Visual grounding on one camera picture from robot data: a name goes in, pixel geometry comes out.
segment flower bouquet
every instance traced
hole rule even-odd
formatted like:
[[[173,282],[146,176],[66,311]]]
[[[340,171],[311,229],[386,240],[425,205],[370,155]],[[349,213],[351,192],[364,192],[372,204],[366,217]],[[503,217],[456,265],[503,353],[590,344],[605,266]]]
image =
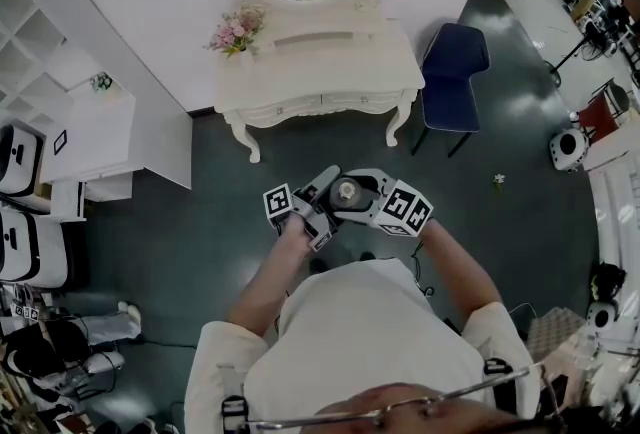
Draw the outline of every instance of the flower bouquet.
[[[243,7],[237,13],[223,14],[224,23],[218,25],[218,32],[205,48],[221,50],[227,58],[245,52],[264,28],[264,15],[264,11],[257,7]]]

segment white vase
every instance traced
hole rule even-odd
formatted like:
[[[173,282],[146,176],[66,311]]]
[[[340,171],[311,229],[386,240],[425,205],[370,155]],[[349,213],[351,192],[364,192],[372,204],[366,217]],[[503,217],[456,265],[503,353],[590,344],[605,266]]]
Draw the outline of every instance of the white vase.
[[[251,69],[255,64],[253,53],[248,48],[244,52],[240,52],[240,62],[245,69]]]

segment metal eyeglass frame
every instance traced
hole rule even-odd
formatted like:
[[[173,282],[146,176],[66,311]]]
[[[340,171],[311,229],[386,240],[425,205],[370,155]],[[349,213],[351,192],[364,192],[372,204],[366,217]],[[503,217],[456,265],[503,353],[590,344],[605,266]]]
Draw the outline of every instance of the metal eyeglass frame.
[[[546,385],[549,393],[551,394],[551,401],[554,407],[554,413],[552,416],[560,418],[560,412],[558,410],[558,402],[553,391],[553,387],[549,384],[546,377],[546,369],[542,363],[535,363],[533,365],[527,366],[515,372],[511,372],[509,374],[495,377],[493,379],[488,379],[480,384],[476,384],[474,386],[469,386],[468,388],[464,388],[458,391],[452,391],[451,393],[442,393],[436,397],[418,397],[412,398],[408,400],[404,400],[402,402],[396,402],[394,404],[389,404],[388,406],[376,409],[374,411],[369,411],[366,413],[324,413],[318,414],[315,416],[309,416],[304,418],[296,418],[293,420],[247,420],[240,425],[238,432],[242,430],[246,430],[248,427],[254,427],[257,430],[263,431],[273,431],[273,430],[285,430],[285,429],[294,429],[294,428],[302,428],[309,427],[314,425],[330,425],[335,423],[346,423],[353,421],[361,421],[361,420],[371,420],[374,425],[379,426],[382,424],[384,417],[389,414],[392,410],[397,409],[398,407],[411,405],[411,404],[421,404],[424,406],[429,406],[433,404],[438,404],[440,402],[444,402],[445,400],[453,400],[460,397],[464,397],[465,395],[469,395],[471,393],[475,393],[477,391],[481,391],[487,388],[494,388],[501,384],[515,381],[516,379],[520,379],[522,377],[528,376],[534,369],[539,368],[542,380]]]

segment curved table leg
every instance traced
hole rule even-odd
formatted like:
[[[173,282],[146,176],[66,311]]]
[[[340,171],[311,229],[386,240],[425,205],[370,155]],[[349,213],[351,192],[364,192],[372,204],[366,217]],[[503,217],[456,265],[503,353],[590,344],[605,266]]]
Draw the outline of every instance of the curved table leg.
[[[251,156],[249,157],[249,162],[252,164],[257,164],[260,162],[260,146],[256,140],[251,137],[249,132],[247,132],[247,125],[239,114],[236,111],[230,111],[224,113],[224,120],[231,125],[231,130],[233,132],[234,137],[240,142],[240,144],[244,144],[247,148],[251,150]]]
[[[402,125],[407,122],[409,119],[409,114],[411,114],[411,104],[415,101],[418,96],[417,91],[405,91],[400,99],[400,103],[398,104],[398,112],[393,116],[391,123],[387,127],[387,146],[397,146],[398,140],[395,138],[395,133]]]

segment strap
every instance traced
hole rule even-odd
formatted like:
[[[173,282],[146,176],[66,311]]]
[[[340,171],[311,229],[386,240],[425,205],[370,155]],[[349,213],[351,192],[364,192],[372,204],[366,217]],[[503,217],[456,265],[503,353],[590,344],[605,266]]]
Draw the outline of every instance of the strap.
[[[244,398],[242,389],[245,376],[236,372],[233,365],[218,365],[218,370],[222,377],[226,397],[222,401],[220,410],[224,434],[248,434],[249,428],[242,425],[249,419],[249,404]]]
[[[484,363],[484,375],[487,377],[507,375],[511,372],[513,372],[513,368],[508,365],[504,359],[491,358]],[[518,413],[516,381],[506,382],[499,386],[495,386],[493,388],[493,393],[497,409],[500,409],[505,413]]]

